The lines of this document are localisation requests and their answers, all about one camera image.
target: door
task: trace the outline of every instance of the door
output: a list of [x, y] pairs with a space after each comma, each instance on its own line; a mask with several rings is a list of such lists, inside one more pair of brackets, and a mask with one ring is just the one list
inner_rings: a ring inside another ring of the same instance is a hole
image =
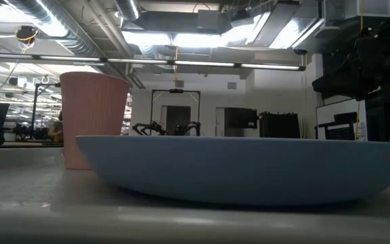
[[190, 122], [189, 106], [167, 106], [167, 135], [174, 135], [175, 127], [186, 126]]

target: person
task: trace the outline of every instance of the person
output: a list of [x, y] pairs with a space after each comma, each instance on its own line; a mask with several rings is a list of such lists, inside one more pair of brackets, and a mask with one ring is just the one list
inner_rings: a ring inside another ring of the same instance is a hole
[[63, 133], [62, 133], [62, 111], [60, 112], [60, 115], [58, 116], [58, 120], [56, 121], [51, 128], [49, 129], [49, 132], [47, 132], [47, 135], [52, 138], [52, 141], [55, 143], [63, 143]]

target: doorway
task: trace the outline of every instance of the doorway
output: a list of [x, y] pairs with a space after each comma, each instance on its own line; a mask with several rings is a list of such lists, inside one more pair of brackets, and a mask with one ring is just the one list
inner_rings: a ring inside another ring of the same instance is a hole
[[190, 106], [163, 106], [162, 117], [166, 118], [162, 126], [166, 128], [167, 135], [173, 135], [177, 125], [190, 123]]

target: whiteboard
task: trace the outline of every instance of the whiteboard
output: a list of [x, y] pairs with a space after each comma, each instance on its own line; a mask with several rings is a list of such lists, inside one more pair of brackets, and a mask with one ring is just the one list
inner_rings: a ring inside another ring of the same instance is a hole
[[[317, 127], [318, 125], [334, 122], [334, 115], [342, 113], [353, 113], [358, 112], [358, 106], [360, 106], [359, 120], [361, 125], [364, 125], [366, 129], [366, 110], [365, 110], [365, 101], [356, 101], [356, 99], [350, 99], [342, 102], [337, 102], [334, 104], [329, 104], [326, 106], [321, 106], [317, 108]], [[353, 124], [353, 130], [356, 133], [356, 123]], [[326, 135], [324, 134], [324, 128], [318, 128], [318, 139], [325, 140]]]

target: blue bowl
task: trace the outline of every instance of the blue bowl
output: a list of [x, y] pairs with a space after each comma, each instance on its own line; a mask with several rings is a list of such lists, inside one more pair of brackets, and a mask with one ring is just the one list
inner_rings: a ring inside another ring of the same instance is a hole
[[110, 184], [208, 203], [313, 205], [390, 187], [390, 143], [275, 138], [79, 136]]

